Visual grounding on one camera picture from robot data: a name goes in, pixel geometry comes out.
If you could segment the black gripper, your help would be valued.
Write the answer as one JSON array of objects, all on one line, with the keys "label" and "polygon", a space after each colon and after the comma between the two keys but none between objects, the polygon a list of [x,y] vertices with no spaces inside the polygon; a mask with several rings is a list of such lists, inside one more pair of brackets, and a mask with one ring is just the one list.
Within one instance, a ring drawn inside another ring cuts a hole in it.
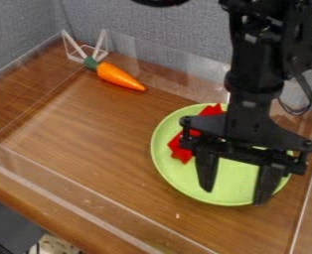
[{"label": "black gripper", "polygon": [[256,165],[255,205],[269,202],[286,175],[306,174],[312,153],[312,141],[273,121],[271,106],[271,97],[236,93],[225,113],[180,120],[180,144],[196,157],[201,188],[207,192],[215,189],[220,158]]}]

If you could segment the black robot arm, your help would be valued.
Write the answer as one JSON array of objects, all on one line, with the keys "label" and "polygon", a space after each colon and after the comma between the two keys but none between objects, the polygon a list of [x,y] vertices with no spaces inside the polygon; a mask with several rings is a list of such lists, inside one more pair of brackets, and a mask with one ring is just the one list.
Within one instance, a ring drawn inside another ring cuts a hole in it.
[{"label": "black robot arm", "polygon": [[215,189],[220,159],[259,166],[253,203],[271,200],[284,177],[303,175],[312,141],[271,118],[272,101],[295,78],[308,96],[303,73],[312,69],[312,0],[220,0],[231,15],[235,47],[225,87],[228,112],[181,118],[181,147],[193,152],[201,188]]}]

